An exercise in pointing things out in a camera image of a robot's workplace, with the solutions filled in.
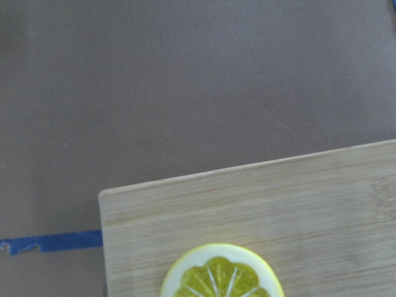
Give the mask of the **wooden cutting board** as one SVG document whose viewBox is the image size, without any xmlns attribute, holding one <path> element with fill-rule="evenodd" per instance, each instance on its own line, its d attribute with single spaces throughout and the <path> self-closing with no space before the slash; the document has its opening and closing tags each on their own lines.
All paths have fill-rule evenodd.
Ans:
<svg viewBox="0 0 396 297">
<path fill-rule="evenodd" d="M 395 141 L 102 191 L 109 296 L 158 296 L 206 243 L 259 254 L 287 296 L 395 295 Z"/>
</svg>

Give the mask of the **lemon slice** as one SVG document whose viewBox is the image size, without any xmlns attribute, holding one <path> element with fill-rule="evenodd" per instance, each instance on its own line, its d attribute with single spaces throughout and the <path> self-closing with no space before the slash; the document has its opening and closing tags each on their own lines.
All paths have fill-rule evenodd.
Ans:
<svg viewBox="0 0 396 297">
<path fill-rule="evenodd" d="M 284 296 L 272 268 L 256 253 L 212 243 L 183 254 L 169 269 L 160 296 Z"/>
</svg>

